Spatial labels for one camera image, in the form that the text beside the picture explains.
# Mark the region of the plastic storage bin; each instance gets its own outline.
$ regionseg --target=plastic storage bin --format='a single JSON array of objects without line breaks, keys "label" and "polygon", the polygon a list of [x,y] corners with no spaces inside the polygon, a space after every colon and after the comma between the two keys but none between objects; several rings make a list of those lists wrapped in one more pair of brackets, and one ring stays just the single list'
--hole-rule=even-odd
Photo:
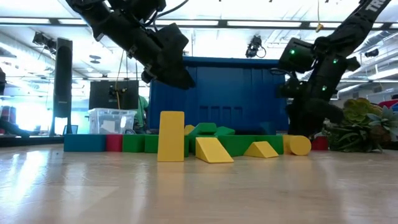
[{"label": "plastic storage bin", "polygon": [[137,111],[95,108],[88,111],[90,134],[124,134],[133,129]]},{"label": "plastic storage bin", "polygon": [[266,123],[287,130],[286,99],[276,98],[283,75],[271,75],[277,60],[185,57],[197,86],[180,90],[150,86],[149,127],[159,128],[161,111],[184,111],[185,124],[216,123],[237,131],[262,131]]}]

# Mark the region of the black speaker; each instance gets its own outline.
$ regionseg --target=black speaker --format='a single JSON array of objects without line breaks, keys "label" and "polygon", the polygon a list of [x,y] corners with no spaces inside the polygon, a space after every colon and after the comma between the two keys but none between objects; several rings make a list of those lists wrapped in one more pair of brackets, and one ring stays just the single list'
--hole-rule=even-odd
[{"label": "black speaker", "polygon": [[53,115],[58,118],[69,118],[72,110],[72,48],[72,41],[57,39]]}]

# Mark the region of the blue block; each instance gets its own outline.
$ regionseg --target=blue block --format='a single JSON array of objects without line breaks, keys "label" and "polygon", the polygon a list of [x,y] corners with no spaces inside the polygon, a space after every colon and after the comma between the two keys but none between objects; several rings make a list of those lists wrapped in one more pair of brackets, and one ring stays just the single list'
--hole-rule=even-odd
[{"label": "blue block", "polygon": [[158,129],[161,111],[184,111],[185,124],[215,123],[236,131],[288,128],[286,99],[277,97],[284,75],[272,75],[277,60],[184,57],[196,87],[180,90],[153,81],[150,84],[149,128]]},{"label": "blue block", "polygon": [[63,140],[64,152],[104,152],[105,150],[104,134],[67,134]]}]

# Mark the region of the red block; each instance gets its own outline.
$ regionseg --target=red block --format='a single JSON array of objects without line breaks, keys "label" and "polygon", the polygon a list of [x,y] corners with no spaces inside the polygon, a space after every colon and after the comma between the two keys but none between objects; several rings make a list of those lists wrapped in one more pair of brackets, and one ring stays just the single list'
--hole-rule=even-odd
[{"label": "red block", "polygon": [[328,151],[329,142],[326,136],[318,136],[312,141],[312,150],[314,151]]},{"label": "red block", "polygon": [[123,148],[122,134],[107,134],[106,135],[106,151],[107,152],[121,152]]}]

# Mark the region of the ceiling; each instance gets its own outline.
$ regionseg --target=ceiling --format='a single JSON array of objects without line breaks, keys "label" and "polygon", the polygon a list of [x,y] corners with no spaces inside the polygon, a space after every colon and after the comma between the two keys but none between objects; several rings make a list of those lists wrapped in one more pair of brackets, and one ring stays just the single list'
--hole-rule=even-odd
[{"label": "ceiling", "polygon": [[[180,4],[182,0],[168,0],[167,7],[164,11]],[[343,21],[358,5],[358,1],[353,0],[325,0],[320,1],[319,13],[322,22],[341,22]],[[382,23],[398,22],[398,15],[395,13],[398,10],[398,1],[392,0],[389,6],[379,16],[377,22]],[[18,17],[21,22],[10,23],[11,19]],[[26,22],[22,18],[57,18],[76,24],[75,26],[63,26],[63,24],[32,24],[34,22]],[[162,18],[161,22],[167,23],[167,20],[226,20],[226,21],[272,21],[272,22],[291,22],[291,21],[310,21],[316,22],[318,20],[317,0],[245,0],[245,1],[227,1],[227,0],[190,0],[181,9],[168,14]],[[308,29],[294,29],[289,26],[279,26],[270,29],[268,27],[207,27],[207,26],[180,26],[182,33],[189,39],[189,44],[185,50],[190,56],[196,57],[225,57],[225,58],[245,58],[244,53],[247,44],[253,35],[260,35],[263,41],[263,46],[267,50],[265,59],[278,59],[286,45],[292,37],[301,38],[307,42],[313,42],[317,37],[329,35],[332,30],[321,30],[319,33],[315,32],[315,28],[308,27]],[[40,59],[41,63],[47,66],[53,66],[53,59],[51,59],[50,52],[43,50],[41,46],[32,43],[33,36],[36,32],[42,32],[51,39],[58,37],[70,39],[73,41],[73,76],[75,77],[75,85],[78,94],[86,96],[89,93],[88,81],[81,78],[99,78],[106,75],[108,78],[139,78],[144,67],[137,63],[134,59],[127,60],[124,56],[122,64],[121,57],[123,50],[118,47],[107,37],[96,42],[92,37],[91,29],[87,27],[83,21],[80,20],[78,14],[74,13],[66,4],[64,0],[0,0],[0,34],[4,36],[7,41],[0,36],[0,44],[13,47],[12,49],[23,49],[28,52],[28,49],[34,50],[36,54],[31,52],[30,57],[7,58],[5,61],[16,63],[20,68],[7,68],[7,79],[13,85],[38,85],[34,89],[37,92],[48,93],[52,86],[51,79],[45,82],[40,77],[51,77],[48,70],[44,70],[38,66]],[[379,72],[385,72],[383,77],[394,79],[396,63],[391,55],[397,52],[395,31],[392,30],[388,34],[382,31],[374,30],[369,34],[369,37],[379,37],[380,40],[376,43],[364,44],[366,49],[374,48],[374,44],[379,48],[380,54],[378,57],[366,58],[363,56],[363,51],[359,51],[354,56],[357,56],[362,64],[365,65],[361,70],[355,73],[347,73],[344,77],[350,80],[367,80],[371,75]],[[91,63],[93,60],[90,55],[101,57],[100,63]],[[358,85],[358,83],[342,83],[339,89],[349,86]],[[144,82],[140,82],[140,95],[149,97],[149,86]]]}]

